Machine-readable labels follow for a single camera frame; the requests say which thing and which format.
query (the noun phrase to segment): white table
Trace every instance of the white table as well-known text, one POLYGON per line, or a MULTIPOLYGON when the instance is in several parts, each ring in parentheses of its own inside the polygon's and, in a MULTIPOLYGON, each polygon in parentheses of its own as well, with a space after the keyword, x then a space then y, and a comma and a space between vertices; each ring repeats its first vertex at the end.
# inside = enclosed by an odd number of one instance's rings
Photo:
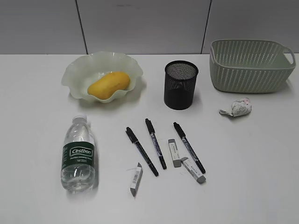
POLYGON ((299 222, 299 69, 273 94, 214 89, 208 55, 133 56, 144 71, 122 100, 89 105, 60 84, 78 55, 0 56, 1 224, 297 224, 299 222), (163 102, 164 67, 187 60, 199 68, 193 105, 184 111, 163 102), (253 111, 230 120, 218 114, 249 97, 253 111), (60 183, 64 136, 84 112, 99 142, 98 188, 68 194, 60 183), (152 120, 167 170, 162 170, 144 119, 152 120), (174 168, 167 140, 178 122, 206 168, 199 185, 174 168), (130 126, 159 171, 155 177, 125 134, 130 126), (134 168, 143 177, 136 198, 134 168))

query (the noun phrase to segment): black mesh pen holder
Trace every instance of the black mesh pen holder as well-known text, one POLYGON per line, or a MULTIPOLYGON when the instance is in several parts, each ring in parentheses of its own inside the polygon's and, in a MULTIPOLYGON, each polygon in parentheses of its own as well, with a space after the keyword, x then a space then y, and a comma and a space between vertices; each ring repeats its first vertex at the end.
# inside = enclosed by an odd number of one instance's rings
POLYGON ((187 61, 173 61, 165 67, 164 102, 174 110, 191 106, 198 68, 187 61))

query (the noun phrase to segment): white eraser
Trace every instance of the white eraser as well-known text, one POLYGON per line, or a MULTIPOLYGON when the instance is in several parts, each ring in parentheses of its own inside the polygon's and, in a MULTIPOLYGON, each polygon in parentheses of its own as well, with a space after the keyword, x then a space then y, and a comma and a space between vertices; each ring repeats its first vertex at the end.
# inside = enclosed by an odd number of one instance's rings
POLYGON ((177 147, 176 141, 174 139, 169 139, 168 140, 168 146, 169 146, 173 166, 174 167, 181 167, 182 164, 181 164, 181 159, 179 157, 178 147, 177 147))
POLYGON ((138 163, 138 165, 136 167, 136 171, 134 173, 132 183, 131 183, 131 187, 130 187, 130 191, 134 197, 137 193, 142 173, 143 173, 142 166, 140 163, 138 163))
POLYGON ((189 171, 189 173, 198 183, 203 183, 206 181, 205 176, 203 176, 197 166, 192 164, 192 162, 187 157, 182 158, 181 161, 184 167, 189 171))

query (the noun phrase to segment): crumpled paper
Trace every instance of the crumpled paper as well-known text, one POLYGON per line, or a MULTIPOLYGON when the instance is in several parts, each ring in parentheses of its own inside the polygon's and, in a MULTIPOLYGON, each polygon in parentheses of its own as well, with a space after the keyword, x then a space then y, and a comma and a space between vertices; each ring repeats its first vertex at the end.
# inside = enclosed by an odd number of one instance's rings
POLYGON ((219 113, 234 118, 234 117, 249 114, 251 110, 252 110, 252 105, 250 103, 250 100, 248 98, 242 98, 232 103, 232 112, 219 110, 219 113))

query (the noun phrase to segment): green plastic basket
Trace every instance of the green plastic basket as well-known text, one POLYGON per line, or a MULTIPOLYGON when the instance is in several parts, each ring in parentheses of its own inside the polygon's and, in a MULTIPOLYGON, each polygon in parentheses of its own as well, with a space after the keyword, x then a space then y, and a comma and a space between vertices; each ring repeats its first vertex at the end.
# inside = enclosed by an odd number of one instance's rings
POLYGON ((296 61, 291 49, 273 41, 217 40, 211 43, 210 73, 214 87, 225 92, 274 92, 296 61), (290 63, 286 52, 292 56, 290 63))

